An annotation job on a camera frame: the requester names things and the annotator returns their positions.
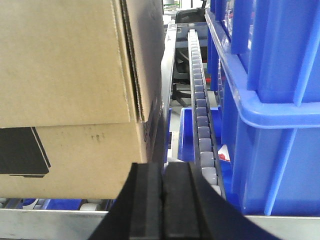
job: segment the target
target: brown cardboard box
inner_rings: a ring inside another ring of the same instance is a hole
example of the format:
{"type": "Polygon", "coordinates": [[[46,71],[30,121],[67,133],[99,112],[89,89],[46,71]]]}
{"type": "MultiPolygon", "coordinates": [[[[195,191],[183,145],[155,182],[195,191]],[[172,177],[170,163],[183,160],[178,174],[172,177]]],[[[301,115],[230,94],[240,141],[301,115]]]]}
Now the brown cardboard box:
{"type": "Polygon", "coordinates": [[[159,0],[0,0],[0,196],[115,198],[153,152],[159,0]]]}

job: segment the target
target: blue plastic crate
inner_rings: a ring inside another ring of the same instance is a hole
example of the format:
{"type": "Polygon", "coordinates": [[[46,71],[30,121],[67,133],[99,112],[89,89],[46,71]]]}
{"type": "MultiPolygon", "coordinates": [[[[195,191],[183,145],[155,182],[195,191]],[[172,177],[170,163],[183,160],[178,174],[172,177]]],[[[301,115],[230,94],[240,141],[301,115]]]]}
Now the blue plastic crate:
{"type": "Polygon", "coordinates": [[[232,192],[252,215],[320,216],[320,102],[264,103],[215,16],[206,14],[227,81],[222,144],[232,166],[232,192]]]}
{"type": "Polygon", "coordinates": [[[231,41],[231,52],[239,56],[248,71],[256,0],[217,0],[215,8],[216,20],[221,22],[231,41]]]}
{"type": "MultiPolygon", "coordinates": [[[[211,107],[211,115],[214,121],[215,136],[220,143],[221,138],[221,117],[217,107],[211,107]]],[[[181,109],[180,130],[178,143],[178,159],[184,162],[194,162],[194,140],[193,140],[193,118],[192,108],[181,109]]]]}
{"type": "Polygon", "coordinates": [[[81,199],[46,199],[41,209],[43,210],[78,210],[81,199]]]}
{"type": "Polygon", "coordinates": [[[263,103],[320,102],[320,1],[258,0],[253,28],[248,89],[263,103]]]}

